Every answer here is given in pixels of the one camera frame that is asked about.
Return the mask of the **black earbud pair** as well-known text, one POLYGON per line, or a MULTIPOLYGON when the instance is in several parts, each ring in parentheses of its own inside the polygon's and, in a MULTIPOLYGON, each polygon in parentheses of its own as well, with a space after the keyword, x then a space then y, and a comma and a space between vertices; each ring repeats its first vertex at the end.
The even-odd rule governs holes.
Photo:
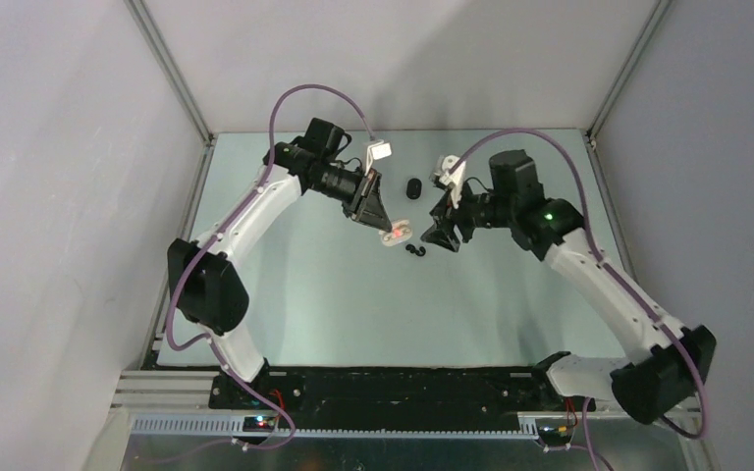
POLYGON ((413 254, 417 257, 423 257, 426 255, 427 250, 424 246, 420 245, 414 245, 414 244, 407 244, 404 249, 409 252, 410 254, 413 254))

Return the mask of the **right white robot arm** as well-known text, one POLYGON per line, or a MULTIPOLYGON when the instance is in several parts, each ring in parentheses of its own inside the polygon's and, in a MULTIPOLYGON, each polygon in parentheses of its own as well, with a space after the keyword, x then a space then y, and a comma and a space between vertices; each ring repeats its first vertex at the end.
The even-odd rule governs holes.
POLYGON ((479 229, 509 230, 522 250, 574 286, 623 351, 620 358, 569 352, 546 358, 531 385, 538 406, 556 410, 571 396, 611 400, 635 421, 651 424, 700 393, 717 347, 714 334, 703 325, 688 328, 615 267, 586 231, 583 215, 545 195, 525 151, 492 156, 492 187, 483 193, 472 191, 465 168, 455 155, 438 160, 432 182, 444 194, 423 241, 456 252, 479 229))

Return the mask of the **white earbud charging case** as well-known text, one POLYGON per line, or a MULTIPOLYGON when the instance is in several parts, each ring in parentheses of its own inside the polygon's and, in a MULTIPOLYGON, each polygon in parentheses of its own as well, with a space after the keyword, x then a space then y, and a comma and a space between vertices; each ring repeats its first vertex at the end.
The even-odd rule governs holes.
POLYGON ((396 220, 389 231, 380 231, 379 235, 381 243, 386 247, 405 243, 413 236, 411 222, 409 219, 396 220))

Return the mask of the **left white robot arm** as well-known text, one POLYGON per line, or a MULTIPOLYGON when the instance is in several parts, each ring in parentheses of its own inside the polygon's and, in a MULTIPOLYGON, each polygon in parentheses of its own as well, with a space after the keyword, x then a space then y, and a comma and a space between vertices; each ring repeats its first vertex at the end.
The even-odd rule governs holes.
POLYGON ((175 309, 214 346, 222 368, 238 376, 233 395, 247 408, 263 406, 271 395, 270 381, 259 375, 266 360, 245 322, 250 299, 239 268, 250 250, 308 191, 340 202, 353 222, 392 229, 381 199, 381 175, 373 167, 391 155, 391 145, 372 138, 360 166, 348 170, 338 156, 350 141, 342 128, 312 119, 304 134, 268 149, 252 186, 230 213, 192 240, 175 239, 167 250, 175 309))

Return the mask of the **black earbud charging case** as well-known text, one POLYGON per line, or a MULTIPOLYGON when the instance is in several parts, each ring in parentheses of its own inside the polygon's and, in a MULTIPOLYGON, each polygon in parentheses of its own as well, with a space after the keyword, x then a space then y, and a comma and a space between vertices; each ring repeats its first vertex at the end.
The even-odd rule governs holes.
POLYGON ((421 197, 423 183, 418 178, 411 178, 407 181, 405 186, 405 196, 409 200, 417 200, 421 197))

